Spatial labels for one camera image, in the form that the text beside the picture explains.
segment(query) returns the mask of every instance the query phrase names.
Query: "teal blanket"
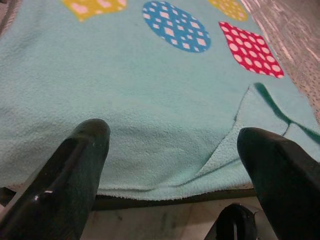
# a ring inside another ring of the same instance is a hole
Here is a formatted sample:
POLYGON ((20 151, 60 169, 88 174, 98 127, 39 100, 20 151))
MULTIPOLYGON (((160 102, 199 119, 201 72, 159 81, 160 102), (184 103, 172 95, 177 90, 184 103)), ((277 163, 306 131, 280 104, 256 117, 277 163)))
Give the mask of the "teal blanket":
POLYGON ((307 99, 236 0, 24 0, 0 39, 0 73, 0 186, 24 182, 90 118, 111 128, 104 195, 179 199, 247 183, 243 127, 320 161, 307 99))

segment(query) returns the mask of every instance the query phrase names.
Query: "white square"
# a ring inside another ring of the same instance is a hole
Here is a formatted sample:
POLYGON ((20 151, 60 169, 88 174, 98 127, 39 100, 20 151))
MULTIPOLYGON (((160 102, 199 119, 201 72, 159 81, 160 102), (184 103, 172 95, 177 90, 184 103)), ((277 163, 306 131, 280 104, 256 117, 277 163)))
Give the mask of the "white square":
POLYGON ((161 11, 160 12, 160 16, 163 17, 163 18, 169 19, 169 14, 167 12, 161 11))
POLYGON ((168 27, 164 27, 164 32, 172 37, 175 36, 175 33, 172 29, 168 28, 168 27))
POLYGON ((196 29, 199 29, 199 28, 200 28, 199 25, 198 25, 198 23, 196 23, 196 22, 194 22, 194 21, 191 21, 190 24, 191 24, 192 27, 194 27, 194 28, 196 28, 196 29))
POLYGON ((143 14, 143 17, 144 17, 145 19, 150 19, 150 15, 149 15, 149 14, 146 14, 146 13, 143 14))
POLYGON ((202 38, 197 38, 196 41, 197 41, 198 44, 201 45, 201 46, 207 46, 205 40, 203 40, 202 38))
POLYGON ((190 49, 190 46, 188 43, 182 43, 182 46, 185 48, 185 49, 190 49))

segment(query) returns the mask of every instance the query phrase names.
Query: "black plastic part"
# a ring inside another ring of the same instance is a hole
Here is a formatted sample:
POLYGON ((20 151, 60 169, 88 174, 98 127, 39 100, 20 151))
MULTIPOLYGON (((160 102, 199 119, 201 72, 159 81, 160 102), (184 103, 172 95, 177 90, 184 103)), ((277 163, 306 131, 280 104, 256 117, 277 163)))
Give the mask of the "black plastic part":
POLYGON ((239 204, 227 206, 204 240, 256 240, 255 216, 239 204))
POLYGON ((3 210, 0 239, 80 239, 97 194, 109 139, 104 121, 81 123, 3 210))
POLYGON ((260 204, 281 240, 320 239, 320 165, 298 144, 244 128, 237 148, 260 204))

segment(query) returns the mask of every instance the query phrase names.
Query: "polka dot pattern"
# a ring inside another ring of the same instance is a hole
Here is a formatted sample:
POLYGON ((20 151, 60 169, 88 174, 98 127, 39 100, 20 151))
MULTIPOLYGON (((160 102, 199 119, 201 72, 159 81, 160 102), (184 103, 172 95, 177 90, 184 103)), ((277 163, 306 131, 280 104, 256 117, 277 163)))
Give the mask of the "polka dot pattern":
POLYGON ((127 7, 127 0, 62 0, 80 22, 101 14, 115 13, 127 7))
POLYGON ((200 21, 166 1, 146 2, 142 16, 153 32, 178 49, 202 53, 211 45, 209 33, 200 21))
POLYGON ((247 14, 241 3, 237 0, 208 0, 214 7, 219 9, 229 18, 236 21, 247 21, 247 14))
POLYGON ((272 55, 264 38, 227 22, 219 22, 234 59, 246 70, 262 75, 283 78, 284 71, 272 55))

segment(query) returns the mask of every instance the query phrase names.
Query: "pink dot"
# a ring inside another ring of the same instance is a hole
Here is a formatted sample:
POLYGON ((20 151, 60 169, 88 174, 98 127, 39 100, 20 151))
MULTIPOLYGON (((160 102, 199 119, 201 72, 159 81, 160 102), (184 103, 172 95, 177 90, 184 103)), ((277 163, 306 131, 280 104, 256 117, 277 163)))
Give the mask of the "pink dot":
POLYGON ((264 45, 264 44, 265 44, 265 41, 264 41, 262 38, 259 38, 257 41, 258 41, 258 43, 261 44, 261 45, 264 45))
POLYGON ((238 51, 238 47, 234 43, 230 43, 229 47, 232 51, 238 51))
POLYGON ((226 28, 225 26, 222 26, 221 29, 222 29, 224 32, 229 32, 229 29, 226 28))
POLYGON ((233 41, 233 40, 234 40, 234 39, 232 38, 232 36, 230 36, 230 35, 228 35, 228 34, 226 34, 225 37, 226 37, 228 40, 230 40, 230 41, 233 41))
POLYGON ((234 56, 235 60, 237 60, 239 63, 242 62, 242 58, 239 55, 235 54, 233 56, 234 56))
POLYGON ((272 65, 272 69, 276 72, 280 72, 281 68, 278 65, 272 65))
POLYGON ((262 53, 260 53, 260 52, 259 52, 259 56, 260 56, 260 58, 262 58, 263 60, 266 60, 265 56, 264 56, 262 53))
POLYGON ((242 32, 240 33, 240 37, 247 39, 247 36, 245 34, 243 34, 242 32))
POLYGON ((254 58, 257 57, 257 54, 256 54, 254 51, 249 51, 249 54, 250 54, 252 57, 254 57, 254 58))
POLYGON ((235 41, 238 43, 238 44, 240 44, 240 45, 243 45, 244 43, 242 42, 242 40, 240 39, 240 38, 236 38, 235 39, 235 41))
POLYGON ((241 51, 243 52, 244 55, 247 55, 247 51, 243 48, 243 47, 240 47, 241 51))
POLYGON ((244 45, 245 45, 247 48, 249 48, 249 49, 252 47, 251 43, 248 42, 248 41, 245 41, 245 42, 244 42, 244 45))
POLYGON ((237 32, 236 30, 234 30, 234 29, 232 29, 231 32, 232 32, 234 35, 236 35, 236 36, 239 35, 238 32, 237 32))
POLYGON ((262 51, 263 51, 264 53, 266 53, 266 54, 270 53, 269 49, 266 48, 266 47, 262 47, 261 49, 262 49, 262 51))
POLYGON ((265 67, 266 69, 271 70, 271 68, 270 68, 270 66, 269 66, 269 64, 268 64, 268 63, 266 63, 266 62, 265 62, 263 65, 264 65, 264 67, 265 67))
POLYGON ((273 63, 275 59, 272 56, 267 56, 266 59, 270 62, 273 63))
POLYGON ((249 39, 254 43, 256 42, 256 40, 252 36, 249 36, 249 39))
POLYGON ((255 49, 257 49, 259 52, 261 51, 260 50, 260 47, 258 47, 257 45, 254 45, 255 49))
POLYGON ((245 57, 244 60, 247 64, 252 65, 252 61, 249 58, 245 57))
POLYGON ((262 65, 259 61, 254 61, 254 65, 256 65, 258 68, 262 68, 262 65))

